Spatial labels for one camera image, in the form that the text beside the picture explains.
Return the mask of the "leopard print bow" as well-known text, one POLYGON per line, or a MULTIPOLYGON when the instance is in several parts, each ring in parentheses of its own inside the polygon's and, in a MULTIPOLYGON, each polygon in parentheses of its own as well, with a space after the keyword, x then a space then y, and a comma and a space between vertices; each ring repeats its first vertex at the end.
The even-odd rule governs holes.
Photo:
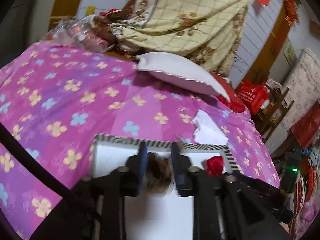
POLYGON ((148 152, 148 166, 145 174, 145 189, 148 194, 167 194, 174 182, 170 157, 148 152))

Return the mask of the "red satin bow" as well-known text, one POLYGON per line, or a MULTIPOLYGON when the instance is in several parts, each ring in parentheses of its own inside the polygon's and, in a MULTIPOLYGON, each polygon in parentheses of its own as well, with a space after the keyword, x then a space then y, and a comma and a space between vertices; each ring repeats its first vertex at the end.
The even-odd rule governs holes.
POLYGON ((208 175, 213 177, 221 177, 223 175, 224 160, 222 156, 214 156, 206 160, 208 175))

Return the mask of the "striped white tray box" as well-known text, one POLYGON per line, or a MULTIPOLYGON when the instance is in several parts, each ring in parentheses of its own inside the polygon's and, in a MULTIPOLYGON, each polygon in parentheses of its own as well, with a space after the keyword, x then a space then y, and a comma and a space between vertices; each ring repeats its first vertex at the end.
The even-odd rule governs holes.
POLYGON ((94 239, 227 239, 227 146, 97 134, 94 239))

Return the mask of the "white paper piece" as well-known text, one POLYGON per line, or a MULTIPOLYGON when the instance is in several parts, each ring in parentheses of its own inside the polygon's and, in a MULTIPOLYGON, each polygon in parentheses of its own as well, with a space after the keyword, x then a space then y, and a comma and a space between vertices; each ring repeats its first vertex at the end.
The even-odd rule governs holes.
POLYGON ((193 132, 195 142, 207 145, 227 145, 228 138, 205 111, 197 111, 193 124, 196 127, 193 132))

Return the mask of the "wooden shelf rack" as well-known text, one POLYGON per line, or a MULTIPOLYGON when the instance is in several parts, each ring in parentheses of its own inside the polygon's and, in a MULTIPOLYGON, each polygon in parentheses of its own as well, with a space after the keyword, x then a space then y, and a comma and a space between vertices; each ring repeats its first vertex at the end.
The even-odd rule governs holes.
POLYGON ((263 143, 267 142, 269 137, 284 119, 294 104, 294 100, 288 104, 285 100, 290 89, 287 87, 284 92, 280 88, 271 88, 265 85, 271 95, 268 105, 264 109, 259 109, 257 113, 256 129, 262 137, 263 143))

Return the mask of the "red shopping bag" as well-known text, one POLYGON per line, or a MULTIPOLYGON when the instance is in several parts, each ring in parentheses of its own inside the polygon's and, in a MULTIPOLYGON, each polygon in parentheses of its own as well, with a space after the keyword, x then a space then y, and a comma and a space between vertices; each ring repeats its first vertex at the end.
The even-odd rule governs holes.
POLYGON ((265 83, 254 85, 248 80, 242 81, 236 89, 236 94, 253 115, 259 112, 263 103, 269 98, 265 83))

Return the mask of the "red cushion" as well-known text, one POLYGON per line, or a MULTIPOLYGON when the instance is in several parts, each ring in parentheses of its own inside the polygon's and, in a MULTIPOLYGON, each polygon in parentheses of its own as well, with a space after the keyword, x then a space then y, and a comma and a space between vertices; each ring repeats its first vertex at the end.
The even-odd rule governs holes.
POLYGON ((226 105, 228 108, 230 108, 232 111, 236 113, 242 113, 246 110, 245 104, 243 101, 237 96, 236 92, 232 88, 230 84, 227 83, 225 79, 223 79, 221 76, 212 73, 212 76, 218 81, 218 83, 225 89, 226 93, 229 96, 229 100, 225 98, 223 95, 217 95, 217 99, 226 105))

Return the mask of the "white pillow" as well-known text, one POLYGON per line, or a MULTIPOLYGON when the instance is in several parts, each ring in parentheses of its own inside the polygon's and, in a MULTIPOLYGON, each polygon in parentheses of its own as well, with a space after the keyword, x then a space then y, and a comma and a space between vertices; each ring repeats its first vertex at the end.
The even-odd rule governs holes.
POLYGON ((185 57, 166 52, 139 55, 137 69, 177 87, 204 95, 230 97, 224 87, 209 72, 185 57))

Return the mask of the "pink floral bedspread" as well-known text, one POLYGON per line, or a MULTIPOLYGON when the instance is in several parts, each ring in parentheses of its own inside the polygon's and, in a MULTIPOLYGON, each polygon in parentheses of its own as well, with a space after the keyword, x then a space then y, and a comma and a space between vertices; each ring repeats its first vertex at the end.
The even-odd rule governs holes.
POLYGON ((248 110, 139 71, 137 63, 39 42, 1 69, 1 123, 50 174, 72 188, 89 173, 97 134, 192 143, 198 110, 228 138, 239 170, 280 184, 248 110))

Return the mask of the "red hanging decoration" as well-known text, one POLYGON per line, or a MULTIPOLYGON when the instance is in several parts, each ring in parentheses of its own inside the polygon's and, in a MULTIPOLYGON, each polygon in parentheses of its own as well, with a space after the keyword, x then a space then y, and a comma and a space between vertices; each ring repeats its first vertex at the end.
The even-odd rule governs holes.
POLYGON ((295 0, 283 0, 283 2, 286 11, 286 18, 288 19, 288 21, 291 23, 295 22, 299 25, 299 15, 297 13, 295 0))

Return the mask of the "clear plastic bag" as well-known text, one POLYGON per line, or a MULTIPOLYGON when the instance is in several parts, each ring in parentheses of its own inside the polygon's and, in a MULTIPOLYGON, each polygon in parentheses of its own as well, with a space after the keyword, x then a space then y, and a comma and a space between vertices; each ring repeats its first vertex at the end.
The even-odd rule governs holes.
POLYGON ((61 19, 56 27, 50 29, 44 36, 44 41, 52 41, 64 46, 76 46, 96 53, 105 53, 114 44, 101 37, 94 31, 95 15, 73 19, 61 19))

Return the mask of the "cream floral quilt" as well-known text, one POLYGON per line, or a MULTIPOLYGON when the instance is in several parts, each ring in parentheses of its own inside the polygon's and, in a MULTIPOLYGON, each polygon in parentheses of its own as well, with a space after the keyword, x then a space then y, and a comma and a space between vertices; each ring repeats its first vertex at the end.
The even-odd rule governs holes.
POLYGON ((129 0, 94 16, 96 34, 127 55, 164 51, 227 77, 241 43, 250 0, 129 0))

